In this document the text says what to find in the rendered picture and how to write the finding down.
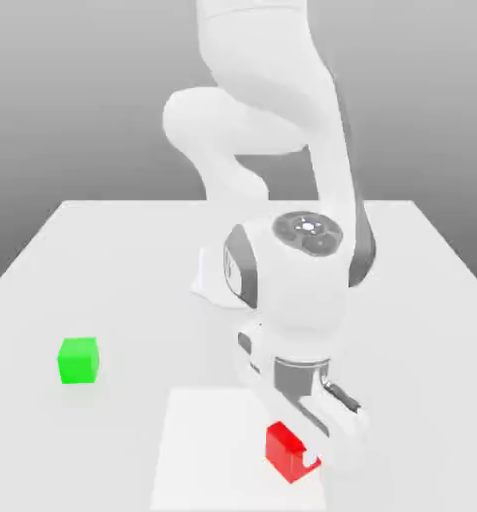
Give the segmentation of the small red cube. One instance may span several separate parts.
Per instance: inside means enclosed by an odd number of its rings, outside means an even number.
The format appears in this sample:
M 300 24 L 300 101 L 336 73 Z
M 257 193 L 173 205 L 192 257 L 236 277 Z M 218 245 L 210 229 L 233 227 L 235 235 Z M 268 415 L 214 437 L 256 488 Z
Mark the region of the small red cube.
M 314 468 L 305 468 L 303 452 L 307 450 L 302 441 L 281 421 L 271 424 L 265 435 L 265 457 L 279 474 L 290 484 L 305 477 Z

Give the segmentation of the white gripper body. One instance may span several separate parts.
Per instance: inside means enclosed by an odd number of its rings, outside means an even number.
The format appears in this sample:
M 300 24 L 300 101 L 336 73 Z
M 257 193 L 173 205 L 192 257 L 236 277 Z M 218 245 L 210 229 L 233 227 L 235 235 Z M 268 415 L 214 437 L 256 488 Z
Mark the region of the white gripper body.
M 273 419 L 284 423 L 323 464 L 341 472 L 361 465 L 369 418 L 360 404 L 333 395 L 320 382 L 313 384 L 310 395 L 300 398 L 289 398 L 265 382 L 256 388 L 256 395 Z

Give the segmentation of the small green cube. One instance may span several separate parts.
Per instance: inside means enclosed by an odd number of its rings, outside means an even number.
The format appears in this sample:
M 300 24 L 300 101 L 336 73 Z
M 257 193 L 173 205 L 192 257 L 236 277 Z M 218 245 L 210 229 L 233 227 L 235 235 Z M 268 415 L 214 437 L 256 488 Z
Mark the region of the small green cube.
M 95 337 L 65 338 L 57 355 L 63 384 L 92 384 L 99 371 L 99 348 Z

